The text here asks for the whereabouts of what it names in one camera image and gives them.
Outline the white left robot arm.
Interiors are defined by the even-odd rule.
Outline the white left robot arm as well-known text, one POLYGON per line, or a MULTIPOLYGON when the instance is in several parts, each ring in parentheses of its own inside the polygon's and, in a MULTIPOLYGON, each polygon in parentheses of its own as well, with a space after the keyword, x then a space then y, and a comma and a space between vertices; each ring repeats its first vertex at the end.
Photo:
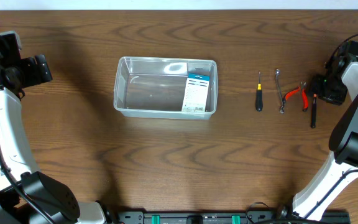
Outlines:
POLYGON ((52 81, 43 54, 22 58, 14 31, 0 33, 0 223, 112 223, 101 202, 79 202, 40 171, 22 123, 25 88, 52 81))

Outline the clear plastic container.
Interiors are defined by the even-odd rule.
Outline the clear plastic container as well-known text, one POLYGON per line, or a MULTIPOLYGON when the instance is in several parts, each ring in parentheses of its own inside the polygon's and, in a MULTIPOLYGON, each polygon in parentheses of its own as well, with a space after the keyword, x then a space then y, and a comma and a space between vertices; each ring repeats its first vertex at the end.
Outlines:
POLYGON ((218 102, 218 68, 213 60, 121 57, 114 107, 127 117, 210 119, 218 102), (189 73, 210 77, 205 112, 181 110, 189 73))

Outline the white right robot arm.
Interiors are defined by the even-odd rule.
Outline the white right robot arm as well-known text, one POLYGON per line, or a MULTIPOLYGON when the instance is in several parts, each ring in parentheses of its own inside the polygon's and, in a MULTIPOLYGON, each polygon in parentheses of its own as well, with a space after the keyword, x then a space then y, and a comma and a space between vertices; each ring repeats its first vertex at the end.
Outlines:
POLYGON ((281 209, 280 218, 320 221, 334 199, 358 178, 358 60, 348 64, 340 80, 352 103, 331 133, 323 166, 291 204, 281 209))

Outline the white teal product box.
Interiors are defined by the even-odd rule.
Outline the white teal product box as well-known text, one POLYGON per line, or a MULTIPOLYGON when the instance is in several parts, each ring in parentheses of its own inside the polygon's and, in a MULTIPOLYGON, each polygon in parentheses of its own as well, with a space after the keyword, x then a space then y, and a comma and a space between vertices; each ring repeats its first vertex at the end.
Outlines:
POLYGON ((210 77, 189 73, 181 110, 183 112, 205 112, 210 77))

